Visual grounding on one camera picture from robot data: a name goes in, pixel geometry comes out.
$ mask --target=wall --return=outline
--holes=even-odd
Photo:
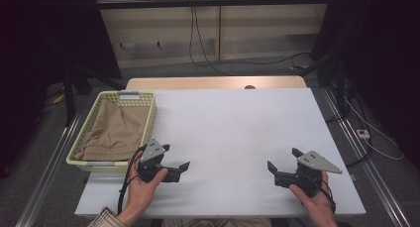
[[[208,59],[310,51],[326,5],[196,8]],[[190,62],[191,8],[102,10],[120,68]],[[194,60],[205,60],[194,26]]]

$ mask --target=cable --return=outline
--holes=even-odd
[[[390,141],[392,144],[394,144],[397,148],[399,148],[399,146],[393,142],[390,138],[388,138],[386,135],[384,135],[382,132],[380,132],[379,130],[377,130],[373,125],[371,125],[368,121],[366,121],[361,115],[359,115],[359,113],[355,110],[355,108],[352,106],[352,104],[350,104],[350,102],[347,100],[347,98],[345,97],[347,103],[349,104],[350,108],[356,113],[357,116],[359,116],[359,118],[362,119],[362,121],[364,121],[368,126],[370,126],[371,128],[373,128],[374,130],[376,130],[380,135],[382,135],[383,137],[385,137],[388,141]]]
[[[317,4],[314,4],[314,5],[315,5],[315,14],[316,14],[316,19],[317,19],[317,21],[318,21],[318,26],[319,26],[319,29],[321,30],[321,22],[319,21],[318,7],[317,7]]]
[[[126,172],[126,176],[124,177],[124,182],[123,182],[123,186],[121,187],[121,189],[120,189],[120,197],[118,198],[118,214],[120,214],[121,213],[121,211],[123,211],[123,201],[124,201],[124,195],[126,194],[126,191],[127,191],[127,187],[129,186],[129,183],[130,183],[130,181],[132,181],[135,177],[137,177],[137,175],[136,176],[134,176],[133,178],[131,178],[129,181],[127,181],[128,180],[128,178],[129,178],[129,176],[130,176],[130,170],[131,170],[131,167],[132,167],[132,165],[133,165],[133,163],[134,163],[134,161],[135,161],[135,158],[136,158],[136,156],[137,156],[137,154],[145,147],[145,146],[141,146],[141,147],[139,147],[135,152],[134,152],[134,154],[133,154],[133,156],[132,156],[132,158],[130,159],[130,163],[129,163],[129,166],[128,166],[128,168],[127,168],[127,172]]]
[[[207,61],[206,64],[198,64],[192,58],[191,47],[192,47],[192,37],[193,37],[193,32],[194,32],[194,15],[195,15],[195,27],[197,29],[197,33],[198,33],[198,38],[199,38],[199,41],[200,41],[201,50],[203,51],[204,57],[205,57],[205,59]],[[293,63],[293,59],[295,57],[302,56],[302,55],[309,55],[309,54],[310,54],[309,52],[302,52],[302,53],[298,53],[298,54],[295,54],[295,55],[293,55],[291,57],[283,58],[283,59],[280,59],[280,60],[265,61],[265,62],[255,62],[255,61],[218,61],[218,62],[210,62],[207,59],[207,55],[205,54],[204,47],[203,47],[203,44],[202,44],[200,29],[199,29],[199,26],[198,26],[197,12],[195,10],[195,7],[191,7],[191,35],[190,35],[190,39],[189,39],[189,57],[191,59],[191,62],[194,63],[197,66],[212,66],[212,68],[215,69],[216,71],[221,72],[221,73],[224,73],[224,74],[227,74],[227,73],[225,73],[223,71],[220,71],[220,70],[216,69],[215,67],[213,67],[213,65],[216,65],[216,64],[229,64],[229,63],[253,64],[253,65],[268,65],[268,64],[275,64],[275,63],[284,62],[284,61],[287,61],[289,59],[291,59],[292,60],[292,63]]]
[[[198,27],[197,11],[195,10],[195,7],[191,7],[191,37],[190,37],[190,40],[189,40],[189,57],[191,58],[192,63],[194,63],[195,65],[199,65],[198,63],[196,63],[192,59],[192,54],[191,54],[192,34],[193,34],[193,31],[194,31],[194,15],[195,15],[195,26],[197,28],[197,33],[198,33],[198,38],[200,40],[201,50],[203,51],[204,58],[206,58],[206,61],[207,61],[208,65],[210,65],[211,68],[213,68],[213,70],[215,70],[215,71],[217,71],[221,74],[231,76],[231,74],[229,74],[229,73],[226,73],[226,72],[223,72],[221,70],[216,69],[216,67],[214,67],[213,64],[210,63],[209,59],[207,59],[207,55],[206,55],[206,52],[204,51],[203,43],[201,41],[200,30],[199,30],[199,27]]]
[[[331,188],[328,185],[327,181],[324,181],[324,179],[322,180],[322,182],[324,182],[325,185],[327,186],[328,191],[330,193],[327,193],[327,191],[324,188],[322,188],[322,183],[321,183],[321,185],[318,185],[308,174],[306,174],[305,172],[303,172],[302,174],[308,180],[310,180],[314,185],[316,185],[319,188],[319,190],[327,197],[327,199],[330,200],[330,202],[331,202],[331,209],[333,210],[333,213],[336,213],[337,205],[336,205],[336,202],[334,201],[334,198],[333,198],[333,191],[331,190]]]
[[[362,104],[361,104],[361,102],[359,101],[359,99],[358,99],[358,96],[356,95],[356,93],[354,92],[354,87],[352,86],[352,89],[351,89],[351,91],[350,91],[350,95],[349,95],[349,98],[350,99],[352,99],[353,97],[355,97],[356,98],[356,100],[358,101],[358,103],[359,103],[359,106],[361,107],[361,110],[362,110],[362,113],[363,113],[363,116],[365,117],[365,119],[366,119],[366,114],[365,114],[365,111],[364,111],[364,109],[363,109],[363,106],[362,106]],[[349,100],[345,97],[345,99],[346,99],[346,101],[347,101],[347,103],[349,104],[349,105],[351,105],[351,103],[349,102]],[[346,119],[347,117],[348,117],[348,115],[350,114],[350,111],[351,111],[351,109],[349,109],[348,110],[348,112],[347,112],[347,114],[344,116],[344,117],[332,117],[332,118],[330,118],[329,120],[326,120],[325,122],[326,123],[328,123],[328,122],[332,122],[332,121],[342,121],[343,119]],[[347,164],[346,165],[346,168],[350,168],[350,167],[352,167],[352,166],[355,166],[355,165],[358,165],[358,164],[361,164],[361,163],[363,163],[363,162],[366,162],[368,159],[370,159],[370,157],[371,157],[371,155],[373,154],[373,149],[371,148],[371,147],[368,147],[368,149],[367,149],[367,152],[360,158],[360,159],[358,159],[358,160],[356,160],[356,161],[354,161],[354,162],[352,162],[352,163],[350,163],[350,164]]]
[[[389,155],[381,152],[380,150],[378,150],[377,148],[375,148],[374,146],[372,146],[370,143],[368,143],[367,139],[364,139],[364,140],[365,140],[365,142],[367,143],[367,145],[369,147],[371,147],[373,150],[377,151],[378,153],[380,153],[381,155],[383,155],[383,156],[385,156],[387,158],[390,158],[390,159],[396,160],[396,161],[402,160],[404,158],[404,153],[402,153],[402,152],[401,152],[401,156],[399,158],[395,158],[395,157],[389,156]]]

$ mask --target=power strip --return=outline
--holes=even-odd
[[[358,136],[361,139],[370,139],[370,134],[367,130],[356,130],[356,133],[358,133]]]

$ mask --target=hand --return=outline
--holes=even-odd
[[[143,152],[139,152],[135,158],[137,161]],[[152,203],[155,190],[167,174],[167,169],[160,170],[155,178],[149,183],[140,179],[136,165],[132,165],[129,173],[129,194],[126,207],[117,216],[117,219],[125,226],[132,226]]]
[[[322,182],[322,188],[329,193],[329,189],[326,184],[328,183],[328,176],[324,171],[322,171],[322,179],[325,181]],[[297,185],[292,184],[289,189],[305,206],[309,218],[315,226],[337,226],[333,210],[331,209],[331,202],[324,193],[318,191],[314,197],[310,198]]]

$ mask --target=metal rail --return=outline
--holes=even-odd
[[[16,227],[30,227],[35,223],[37,215],[40,212],[44,200],[46,199],[46,196],[50,190],[59,164],[66,155],[65,152],[68,151],[67,147],[70,145],[69,142],[71,137],[73,137],[76,127],[80,122],[80,116],[81,112],[78,112],[71,124],[64,128],[61,138],[59,139],[58,144],[55,146],[52,157],[50,158],[50,161],[47,164],[42,177],[38,181],[37,186],[35,187],[35,190],[32,193],[28,203],[26,204],[25,209],[23,210],[16,224]]]
[[[340,112],[335,105],[336,101],[332,92],[328,92],[325,88],[323,88],[323,93],[334,115],[340,116]],[[352,149],[354,150],[356,156],[358,158],[361,158],[367,151],[365,150],[365,147],[362,144],[362,142],[359,140],[355,129],[352,127],[349,120],[347,119],[340,121],[339,124],[345,136],[349,140],[349,143]],[[373,162],[371,160],[367,160],[364,163],[362,163],[362,166],[380,201],[382,202],[383,207],[388,212],[389,217],[394,223],[394,225],[397,227],[411,226],[407,218],[405,217],[400,205],[398,204],[396,198],[392,194],[389,187],[386,185],[385,181],[383,180],[379,171],[376,169],[376,166],[373,164]]]
[[[81,2],[45,2],[44,6],[59,9],[138,9],[138,8],[173,8],[173,7],[214,7],[214,6],[259,6],[259,5],[305,5],[342,3],[348,0],[138,0],[138,1],[100,1]]]

